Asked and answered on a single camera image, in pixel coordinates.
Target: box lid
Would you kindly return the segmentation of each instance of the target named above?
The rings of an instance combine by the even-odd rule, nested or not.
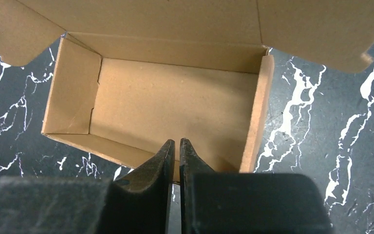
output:
[[[7,63],[28,63],[65,30],[265,45],[359,72],[372,62],[366,51],[374,43],[374,1],[0,0],[0,54]]]

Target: dark tabletop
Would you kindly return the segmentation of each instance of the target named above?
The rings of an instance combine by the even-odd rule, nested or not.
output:
[[[58,45],[25,67],[0,60],[0,176],[119,178],[129,169],[40,134]],[[308,175],[337,233],[374,233],[374,63],[345,74],[271,54],[276,66],[255,171]],[[178,186],[172,200],[170,233],[177,233]]]

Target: black object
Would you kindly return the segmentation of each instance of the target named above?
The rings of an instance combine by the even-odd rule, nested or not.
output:
[[[166,233],[175,146],[118,181],[0,178],[0,234]],[[182,232],[332,233],[315,184],[297,174],[216,173],[180,144]]]

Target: black marble surface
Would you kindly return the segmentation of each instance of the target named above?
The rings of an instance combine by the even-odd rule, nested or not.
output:
[[[128,168],[40,134],[58,45],[25,67],[0,60],[0,176],[121,177]],[[255,171],[310,176],[336,233],[374,233],[374,63],[345,74],[271,54],[276,67]],[[170,233],[178,233],[177,186],[172,200]]]

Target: cardboard box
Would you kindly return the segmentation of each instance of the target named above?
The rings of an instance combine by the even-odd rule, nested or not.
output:
[[[133,168],[188,137],[216,171],[252,172],[274,68],[265,46],[361,71],[374,1],[0,0],[5,62],[29,62],[65,30],[43,134]]]

